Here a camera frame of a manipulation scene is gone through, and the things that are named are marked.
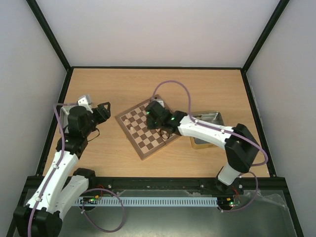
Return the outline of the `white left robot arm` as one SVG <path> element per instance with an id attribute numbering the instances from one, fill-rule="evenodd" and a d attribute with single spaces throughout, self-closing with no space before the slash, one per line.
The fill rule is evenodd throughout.
<path id="1" fill-rule="evenodd" d="M 53 162 L 33 196 L 24 206 L 16 207 L 13 219 L 22 237 L 56 237 L 63 219 L 79 196 L 95 185 L 95 171 L 79 168 L 67 182 L 69 173 L 78 163 L 89 135 L 111 116 L 111 104 L 92 108 L 80 99 L 71 105 L 67 118 L 58 118 L 61 137 Z"/>

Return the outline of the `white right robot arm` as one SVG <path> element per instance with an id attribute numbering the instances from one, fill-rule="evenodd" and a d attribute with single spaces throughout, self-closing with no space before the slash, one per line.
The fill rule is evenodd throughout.
<path id="1" fill-rule="evenodd" d="M 225 150 L 227 163 L 215 180 L 216 190 L 220 193 L 227 193 L 235 179 L 250 170 L 259 152 L 260 146 L 243 124 L 223 126 L 202 121 L 185 112 L 172 113 L 157 100 L 150 102 L 145 111 L 149 130 L 159 129 L 167 134 L 197 138 Z"/>

